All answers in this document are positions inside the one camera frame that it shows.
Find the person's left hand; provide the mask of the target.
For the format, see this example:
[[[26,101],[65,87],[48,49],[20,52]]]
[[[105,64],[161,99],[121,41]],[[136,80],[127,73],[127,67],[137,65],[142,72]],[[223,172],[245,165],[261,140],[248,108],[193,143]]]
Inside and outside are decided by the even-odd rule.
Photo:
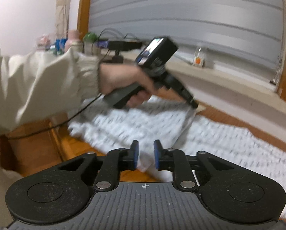
[[[143,90],[133,95],[127,102],[128,107],[136,107],[148,101],[157,89],[140,67],[126,64],[101,64],[99,66],[99,92],[109,94],[113,90],[138,83]]]

